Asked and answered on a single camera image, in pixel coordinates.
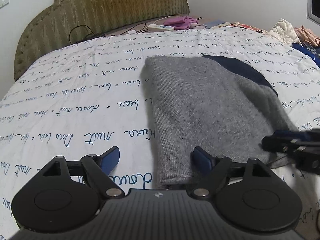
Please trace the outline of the olive green padded headboard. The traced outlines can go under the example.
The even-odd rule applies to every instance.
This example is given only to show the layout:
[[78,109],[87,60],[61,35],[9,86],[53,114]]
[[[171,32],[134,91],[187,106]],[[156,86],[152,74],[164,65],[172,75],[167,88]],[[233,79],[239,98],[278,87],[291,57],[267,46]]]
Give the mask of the olive green padded headboard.
[[187,0],[54,0],[20,36],[14,61],[18,80],[40,57],[85,38],[85,27],[106,33],[144,20],[190,12]]

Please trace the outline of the dark window with frame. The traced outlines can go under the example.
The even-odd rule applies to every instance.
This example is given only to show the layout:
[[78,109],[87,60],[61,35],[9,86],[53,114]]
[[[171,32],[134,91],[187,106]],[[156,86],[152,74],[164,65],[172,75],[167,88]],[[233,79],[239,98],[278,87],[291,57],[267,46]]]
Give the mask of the dark window with frame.
[[308,0],[307,18],[319,25],[319,0]]

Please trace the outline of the white power strip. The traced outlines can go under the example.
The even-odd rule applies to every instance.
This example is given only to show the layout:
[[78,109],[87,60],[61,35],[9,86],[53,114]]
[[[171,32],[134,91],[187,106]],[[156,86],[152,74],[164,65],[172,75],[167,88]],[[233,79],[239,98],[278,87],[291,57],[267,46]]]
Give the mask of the white power strip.
[[159,31],[174,31],[175,28],[167,25],[150,24],[147,26],[148,31],[159,32]]

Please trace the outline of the white script-print bed quilt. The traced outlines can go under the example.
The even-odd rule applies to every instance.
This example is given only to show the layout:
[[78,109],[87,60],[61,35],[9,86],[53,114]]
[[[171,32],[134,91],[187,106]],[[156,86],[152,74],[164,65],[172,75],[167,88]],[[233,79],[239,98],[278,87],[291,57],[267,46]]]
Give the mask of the white script-print bed quilt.
[[150,56],[237,58],[263,74],[300,130],[319,127],[319,68],[308,56],[255,31],[225,27],[102,37],[38,59],[1,100],[1,239],[18,231],[14,195],[54,156],[79,160],[120,149],[111,178],[127,191],[156,187],[141,75]]

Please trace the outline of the pink folded garment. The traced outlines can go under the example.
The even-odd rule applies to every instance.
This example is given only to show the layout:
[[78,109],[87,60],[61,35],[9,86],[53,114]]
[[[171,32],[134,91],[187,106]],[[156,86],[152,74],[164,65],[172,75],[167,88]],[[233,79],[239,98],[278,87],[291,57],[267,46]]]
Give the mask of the pink folded garment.
[[306,42],[312,46],[319,47],[320,37],[315,35],[311,29],[304,27],[304,25],[301,25],[300,28],[294,28],[294,30],[301,41]]

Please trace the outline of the white charger plug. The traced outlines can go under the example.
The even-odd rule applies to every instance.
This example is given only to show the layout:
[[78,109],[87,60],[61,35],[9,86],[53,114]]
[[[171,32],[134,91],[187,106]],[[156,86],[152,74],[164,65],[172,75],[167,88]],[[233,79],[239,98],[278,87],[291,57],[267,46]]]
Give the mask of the white charger plug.
[[129,30],[127,33],[131,35],[131,34],[135,34],[136,31],[135,30]]

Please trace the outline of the cream white fluffy garment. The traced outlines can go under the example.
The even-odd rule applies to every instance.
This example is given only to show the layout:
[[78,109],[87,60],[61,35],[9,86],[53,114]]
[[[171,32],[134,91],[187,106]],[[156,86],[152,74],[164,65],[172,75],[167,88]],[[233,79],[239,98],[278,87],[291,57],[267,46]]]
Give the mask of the cream white fluffy garment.
[[297,36],[294,27],[290,22],[283,18],[281,18],[266,34],[288,46],[292,46],[295,43],[300,44],[299,37]]

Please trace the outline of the blue patterned garment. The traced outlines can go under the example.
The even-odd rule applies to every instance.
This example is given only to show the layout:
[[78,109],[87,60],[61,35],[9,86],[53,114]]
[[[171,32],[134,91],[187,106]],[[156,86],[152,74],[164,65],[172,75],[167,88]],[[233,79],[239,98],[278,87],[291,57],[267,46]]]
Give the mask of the blue patterned garment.
[[318,67],[320,67],[320,47],[319,46],[312,46],[308,43],[302,42],[301,44],[293,43],[292,47],[296,50],[302,52],[305,55],[308,55]]

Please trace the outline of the red floral patterned fabric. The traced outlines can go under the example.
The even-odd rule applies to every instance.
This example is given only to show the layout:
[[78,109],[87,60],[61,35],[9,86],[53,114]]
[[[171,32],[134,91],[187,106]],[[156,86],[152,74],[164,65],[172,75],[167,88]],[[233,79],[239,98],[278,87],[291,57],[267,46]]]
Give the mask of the red floral patterned fabric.
[[240,23],[240,22],[233,22],[233,23],[225,22],[225,23],[221,23],[221,24],[213,26],[212,29],[223,28],[223,27],[242,28],[242,29],[255,31],[260,34],[267,34],[267,31],[264,29],[259,29],[257,27],[252,26],[252,25],[248,25],[248,24],[244,24],[244,23]]

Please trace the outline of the navy and grey knit sweater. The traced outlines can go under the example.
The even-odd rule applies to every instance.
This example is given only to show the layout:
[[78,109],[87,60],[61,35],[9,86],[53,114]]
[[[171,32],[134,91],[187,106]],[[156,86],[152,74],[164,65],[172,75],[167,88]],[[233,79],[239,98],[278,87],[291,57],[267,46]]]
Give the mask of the navy and grey knit sweater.
[[258,158],[270,168],[290,163],[283,153],[262,150],[263,137],[276,130],[295,131],[277,93],[257,71],[225,57],[148,57],[142,76],[148,78],[150,121],[155,129],[157,183],[195,183],[191,162],[195,147],[234,162]]

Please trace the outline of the purple crumpled cloth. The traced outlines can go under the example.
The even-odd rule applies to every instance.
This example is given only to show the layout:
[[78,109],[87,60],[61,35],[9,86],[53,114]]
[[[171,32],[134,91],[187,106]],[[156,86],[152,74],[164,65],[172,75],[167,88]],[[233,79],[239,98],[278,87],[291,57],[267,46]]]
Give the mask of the purple crumpled cloth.
[[205,24],[201,24],[197,19],[190,16],[178,16],[165,20],[163,25],[173,27],[174,30],[188,30],[188,29],[204,29]]

